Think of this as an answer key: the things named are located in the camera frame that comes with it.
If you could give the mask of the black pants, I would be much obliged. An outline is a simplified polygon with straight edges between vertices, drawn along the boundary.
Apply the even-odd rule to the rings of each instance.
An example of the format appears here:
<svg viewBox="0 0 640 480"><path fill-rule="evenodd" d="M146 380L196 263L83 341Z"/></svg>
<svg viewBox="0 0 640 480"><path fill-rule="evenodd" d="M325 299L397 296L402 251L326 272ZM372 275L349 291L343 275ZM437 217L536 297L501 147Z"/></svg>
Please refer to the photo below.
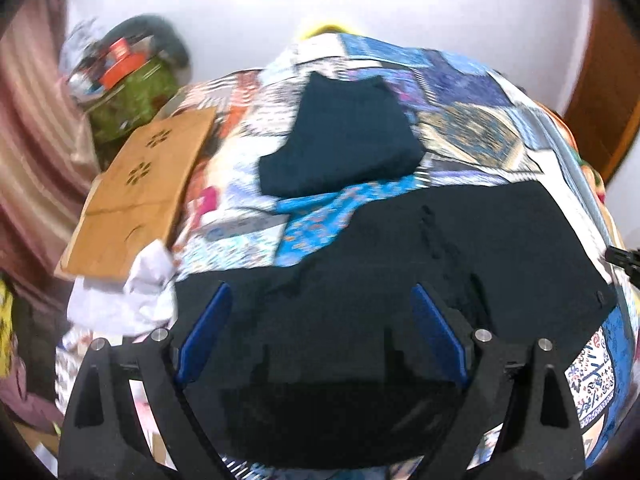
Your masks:
<svg viewBox="0 0 640 480"><path fill-rule="evenodd" d="M286 468L381 466L431 453L461 391L410 304L416 286L510 344L552 340L574 361L616 305L536 181L420 188L358 207L294 266L193 274L198 313L232 308L196 382L196 420L224 455Z"/></svg>

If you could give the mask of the white crumpled cloth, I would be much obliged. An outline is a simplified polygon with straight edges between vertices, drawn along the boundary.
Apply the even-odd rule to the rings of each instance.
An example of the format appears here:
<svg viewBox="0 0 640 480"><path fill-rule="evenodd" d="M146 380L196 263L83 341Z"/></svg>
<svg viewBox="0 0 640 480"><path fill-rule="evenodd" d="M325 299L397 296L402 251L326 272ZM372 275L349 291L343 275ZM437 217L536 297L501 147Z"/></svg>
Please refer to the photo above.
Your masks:
<svg viewBox="0 0 640 480"><path fill-rule="evenodd" d="M87 330L137 337L177 317L176 266L171 252L153 240L134 258L126 280L75 278L67 321Z"/></svg>

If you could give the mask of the brown wooden door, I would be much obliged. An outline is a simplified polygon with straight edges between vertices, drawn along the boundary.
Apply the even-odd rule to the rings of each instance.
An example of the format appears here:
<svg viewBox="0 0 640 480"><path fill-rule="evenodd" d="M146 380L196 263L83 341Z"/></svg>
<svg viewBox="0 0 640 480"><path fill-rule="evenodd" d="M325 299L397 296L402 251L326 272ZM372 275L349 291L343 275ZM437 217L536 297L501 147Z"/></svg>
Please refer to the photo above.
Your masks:
<svg viewBox="0 0 640 480"><path fill-rule="evenodd" d="M639 37L614 0L593 0L587 49L564 122L580 156L611 180L639 127Z"/></svg>

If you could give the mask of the bamboo lap desk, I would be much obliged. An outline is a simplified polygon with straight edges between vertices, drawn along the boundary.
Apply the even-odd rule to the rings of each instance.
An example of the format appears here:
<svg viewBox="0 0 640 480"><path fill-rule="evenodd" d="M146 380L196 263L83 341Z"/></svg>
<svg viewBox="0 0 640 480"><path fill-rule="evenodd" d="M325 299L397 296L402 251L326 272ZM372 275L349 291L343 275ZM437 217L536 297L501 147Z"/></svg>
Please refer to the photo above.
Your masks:
<svg viewBox="0 0 640 480"><path fill-rule="evenodd" d="M209 107L137 128L94 180L58 275L122 282L143 248L154 240L169 245L215 118L216 110Z"/></svg>

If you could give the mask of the blue patchwork quilt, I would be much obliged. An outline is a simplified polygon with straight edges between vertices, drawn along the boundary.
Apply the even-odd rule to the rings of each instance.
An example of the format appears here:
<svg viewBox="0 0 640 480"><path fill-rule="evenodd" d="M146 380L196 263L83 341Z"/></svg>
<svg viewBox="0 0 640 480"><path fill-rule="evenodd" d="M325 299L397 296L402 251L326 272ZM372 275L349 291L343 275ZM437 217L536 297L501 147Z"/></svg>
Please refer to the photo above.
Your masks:
<svg viewBox="0 0 640 480"><path fill-rule="evenodd" d="M380 76L395 92L427 152L413 177L363 183L295 200L259 197L258 159L280 148L312 72L341 80ZM357 207L429 185L497 185L539 180L570 220L588 256L622 303L565 371L582 428L586 465L614 438L637 399L631 370L639 296L602 256L605 242L626 248L604 204L600 174L582 159L570 127L496 70L449 52L397 47L351 34L299 40L263 70L240 70L178 90L153 119L217 110L210 138L190 177L172 251L178 279L209 270L290 266L332 242ZM55 350L55 405L64 415L90 336L121 344L152 318L120 300L113 315L70 299L72 329Z"/></svg>

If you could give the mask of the pink striped curtain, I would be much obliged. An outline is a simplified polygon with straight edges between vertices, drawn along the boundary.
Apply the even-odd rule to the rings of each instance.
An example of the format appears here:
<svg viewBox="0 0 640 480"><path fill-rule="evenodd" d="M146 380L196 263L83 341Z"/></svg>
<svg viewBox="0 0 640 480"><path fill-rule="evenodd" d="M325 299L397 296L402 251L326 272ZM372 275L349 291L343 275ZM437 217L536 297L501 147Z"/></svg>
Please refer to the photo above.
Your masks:
<svg viewBox="0 0 640 480"><path fill-rule="evenodd" d="M58 72L66 0L24 0L1 37L1 272L43 310L62 310L54 275L99 172L87 117Z"/></svg>

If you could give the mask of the green storage box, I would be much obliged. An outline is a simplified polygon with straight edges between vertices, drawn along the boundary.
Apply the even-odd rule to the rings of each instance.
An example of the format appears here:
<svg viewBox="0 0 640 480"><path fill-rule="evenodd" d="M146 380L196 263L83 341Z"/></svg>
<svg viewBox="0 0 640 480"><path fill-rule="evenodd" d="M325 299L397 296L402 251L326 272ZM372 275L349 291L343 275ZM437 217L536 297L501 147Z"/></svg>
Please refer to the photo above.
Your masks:
<svg viewBox="0 0 640 480"><path fill-rule="evenodd" d="M146 125L177 90L168 64L151 58L88 108L94 143L107 144Z"/></svg>

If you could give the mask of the folded dark navy garment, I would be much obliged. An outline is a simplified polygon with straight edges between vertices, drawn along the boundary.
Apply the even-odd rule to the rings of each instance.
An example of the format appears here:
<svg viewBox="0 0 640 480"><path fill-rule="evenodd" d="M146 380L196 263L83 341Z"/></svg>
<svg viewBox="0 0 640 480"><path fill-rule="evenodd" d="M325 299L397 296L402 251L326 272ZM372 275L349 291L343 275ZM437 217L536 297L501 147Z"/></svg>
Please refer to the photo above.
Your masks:
<svg viewBox="0 0 640 480"><path fill-rule="evenodd" d="M292 129L258 162L262 194L295 198L412 174L425 148L380 76L344 81L311 73Z"/></svg>

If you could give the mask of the orange box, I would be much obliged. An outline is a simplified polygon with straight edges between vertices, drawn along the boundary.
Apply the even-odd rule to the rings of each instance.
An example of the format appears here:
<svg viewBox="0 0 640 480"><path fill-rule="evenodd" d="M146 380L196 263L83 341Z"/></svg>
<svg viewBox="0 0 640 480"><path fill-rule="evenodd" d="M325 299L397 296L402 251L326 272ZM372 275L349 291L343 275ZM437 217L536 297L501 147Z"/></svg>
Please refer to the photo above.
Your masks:
<svg viewBox="0 0 640 480"><path fill-rule="evenodd" d="M107 50L106 69L100 79L102 86L105 90L111 90L145 62L144 53L134 52L125 38L119 38Z"/></svg>

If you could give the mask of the grey neck pillow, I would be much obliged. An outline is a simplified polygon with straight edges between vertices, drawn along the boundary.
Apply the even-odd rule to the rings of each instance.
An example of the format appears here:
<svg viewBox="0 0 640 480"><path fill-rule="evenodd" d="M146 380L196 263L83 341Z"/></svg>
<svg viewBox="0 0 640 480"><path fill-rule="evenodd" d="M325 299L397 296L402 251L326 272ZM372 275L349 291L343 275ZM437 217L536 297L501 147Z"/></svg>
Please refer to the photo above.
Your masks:
<svg viewBox="0 0 640 480"><path fill-rule="evenodd" d="M141 40L150 40L151 55L160 55L177 68L190 65L190 55L171 22L157 14L140 14L128 18L109 30L98 42L106 51L114 42L125 39L130 46Z"/></svg>

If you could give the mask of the yellow foam tube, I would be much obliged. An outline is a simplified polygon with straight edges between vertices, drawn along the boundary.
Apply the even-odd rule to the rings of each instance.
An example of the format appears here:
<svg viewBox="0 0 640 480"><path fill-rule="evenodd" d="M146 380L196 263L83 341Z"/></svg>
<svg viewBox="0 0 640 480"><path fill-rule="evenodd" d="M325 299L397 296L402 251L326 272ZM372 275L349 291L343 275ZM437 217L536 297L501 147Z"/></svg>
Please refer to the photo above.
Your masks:
<svg viewBox="0 0 640 480"><path fill-rule="evenodd" d="M302 39L307 40L312 37L321 36L323 34L349 34L350 30L339 24L322 24L308 32L304 32Z"/></svg>

